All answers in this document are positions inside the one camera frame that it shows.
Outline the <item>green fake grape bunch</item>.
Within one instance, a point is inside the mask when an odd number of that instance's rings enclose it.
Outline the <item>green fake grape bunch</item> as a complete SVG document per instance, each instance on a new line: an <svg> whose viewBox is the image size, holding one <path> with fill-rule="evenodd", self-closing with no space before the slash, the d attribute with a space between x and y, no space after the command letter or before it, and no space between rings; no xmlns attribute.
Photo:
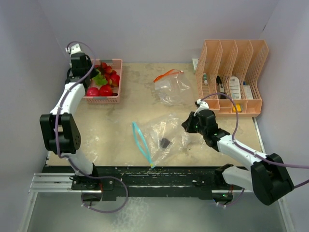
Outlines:
<svg viewBox="0 0 309 232"><path fill-rule="evenodd" d="M98 69L93 69L91 72L91 80L96 86L101 87L108 84L108 80Z"/></svg>

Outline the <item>bunch of small red fruits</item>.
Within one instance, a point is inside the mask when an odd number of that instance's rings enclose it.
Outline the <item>bunch of small red fruits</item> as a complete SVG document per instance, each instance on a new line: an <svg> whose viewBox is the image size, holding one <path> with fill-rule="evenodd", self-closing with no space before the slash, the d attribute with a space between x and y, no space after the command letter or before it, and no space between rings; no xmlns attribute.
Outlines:
<svg viewBox="0 0 309 232"><path fill-rule="evenodd" d="M117 72L112 68L111 65L108 65L105 62L101 62L100 65L98 65L96 67L96 69L100 70L101 73L106 77L106 79L108 80L108 85L111 85L111 80L110 80L110 76L112 74L117 74Z"/></svg>

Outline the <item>dark red fake fig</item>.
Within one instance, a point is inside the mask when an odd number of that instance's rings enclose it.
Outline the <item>dark red fake fig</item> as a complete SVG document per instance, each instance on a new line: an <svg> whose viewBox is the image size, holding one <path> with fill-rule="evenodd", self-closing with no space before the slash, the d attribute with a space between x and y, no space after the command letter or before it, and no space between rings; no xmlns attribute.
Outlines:
<svg viewBox="0 0 309 232"><path fill-rule="evenodd" d="M166 149L170 145L171 141L167 138L162 138L160 141L160 147Z"/></svg>

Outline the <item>pink perforated plastic basket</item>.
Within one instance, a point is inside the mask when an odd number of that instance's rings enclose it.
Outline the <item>pink perforated plastic basket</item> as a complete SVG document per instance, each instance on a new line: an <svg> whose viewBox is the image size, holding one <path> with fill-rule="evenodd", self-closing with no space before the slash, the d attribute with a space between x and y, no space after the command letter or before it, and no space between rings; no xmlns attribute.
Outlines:
<svg viewBox="0 0 309 232"><path fill-rule="evenodd" d="M121 59L95 61L98 75L91 79L84 99L88 104L116 104L120 102L123 61Z"/></svg>

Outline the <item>dark red fake apple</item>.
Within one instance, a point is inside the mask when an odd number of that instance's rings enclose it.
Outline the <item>dark red fake apple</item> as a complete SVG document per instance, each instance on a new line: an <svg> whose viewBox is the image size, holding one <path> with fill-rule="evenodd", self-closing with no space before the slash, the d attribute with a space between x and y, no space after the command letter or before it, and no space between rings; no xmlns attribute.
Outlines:
<svg viewBox="0 0 309 232"><path fill-rule="evenodd" d="M99 89L99 95L103 97L109 97L113 95L113 89L110 85L101 86Z"/></svg>

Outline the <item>orange zip bag with apples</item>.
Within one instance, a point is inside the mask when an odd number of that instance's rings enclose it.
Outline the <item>orange zip bag with apples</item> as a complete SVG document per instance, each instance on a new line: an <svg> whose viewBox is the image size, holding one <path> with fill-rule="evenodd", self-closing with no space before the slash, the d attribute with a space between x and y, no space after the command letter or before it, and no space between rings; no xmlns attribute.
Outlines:
<svg viewBox="0 0 309 232"><path fill-rule="evenodd" d="M190 105L194 95L182 70L171 69L154 81L154 92L165 105Z"/></svg>

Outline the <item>blue zip bag small fruits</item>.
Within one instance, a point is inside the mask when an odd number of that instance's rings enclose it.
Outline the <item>blue zip bag small fruits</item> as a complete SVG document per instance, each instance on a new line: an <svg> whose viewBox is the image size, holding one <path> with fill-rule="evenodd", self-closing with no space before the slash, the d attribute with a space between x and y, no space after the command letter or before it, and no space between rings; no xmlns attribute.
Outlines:
<svg viewBox="0 0 309 232"><path fill-rule="evenodd" d="M163 164L165 159L183 152L191 142L176 114L163 115L146 123L133 121L132 131L138 149L152 169ZM160 147L162 138L171 141L166 149Z"/></svg>

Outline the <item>large pink red apple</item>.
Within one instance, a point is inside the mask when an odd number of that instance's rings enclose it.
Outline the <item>large pink red apple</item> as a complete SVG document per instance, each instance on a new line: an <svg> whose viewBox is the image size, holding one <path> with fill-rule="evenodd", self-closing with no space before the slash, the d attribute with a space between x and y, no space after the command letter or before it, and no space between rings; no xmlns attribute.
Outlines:
<svg viewBox="0 0 309 232"><path fill-rule="evenodd" d="M86 91L86 96L87 97L98 97L100 96L99 94L99 89L96 87L90 87L87 91Z"/></svg>

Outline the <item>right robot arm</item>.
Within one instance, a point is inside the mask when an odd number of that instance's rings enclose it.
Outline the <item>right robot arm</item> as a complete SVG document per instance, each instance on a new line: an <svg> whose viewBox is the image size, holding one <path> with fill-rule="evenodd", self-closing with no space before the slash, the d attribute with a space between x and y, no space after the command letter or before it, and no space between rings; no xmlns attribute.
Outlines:
<svg viewBox="0 0 309 232"><path fill-rule="evenodd" d="M182 127L187 133L199 133L209 147L244 166L243 169L223 166L214 181L218 188L236 185L250 190L264 205L271 205L294 190L292 179L279 155L267 155L239 142L218 127L213 111L191 112Z"/></svg>

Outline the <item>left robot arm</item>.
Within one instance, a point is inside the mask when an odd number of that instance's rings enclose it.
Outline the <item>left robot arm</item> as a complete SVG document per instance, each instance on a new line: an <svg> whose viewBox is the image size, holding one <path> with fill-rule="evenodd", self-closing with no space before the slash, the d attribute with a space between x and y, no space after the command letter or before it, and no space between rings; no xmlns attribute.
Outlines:
<svg viewBox="0 0 309 232"><path fill-rule="evenodd" d="M72 67L67 72L64 92L50 113L41 115L40 126L45 148L60 159L66 159L88 189L99 185L98 172L80 149L81 135L74 114L97 72L90 57L82 51L71 51Z"/></svg>

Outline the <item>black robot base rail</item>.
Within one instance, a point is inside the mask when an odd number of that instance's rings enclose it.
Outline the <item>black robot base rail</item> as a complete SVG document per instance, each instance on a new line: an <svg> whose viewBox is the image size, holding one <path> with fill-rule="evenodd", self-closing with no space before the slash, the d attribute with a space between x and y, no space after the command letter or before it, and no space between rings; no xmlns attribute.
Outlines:
<svg viewBox="0 0 309 232"><path fill-rule="evenodd" d="M115 201L118 197L198 198L229 203L236 186L217 177L217 167L155 167L132 166L95 168L92 179L73 175L73 190L81 190L84 200Z"/></svg>

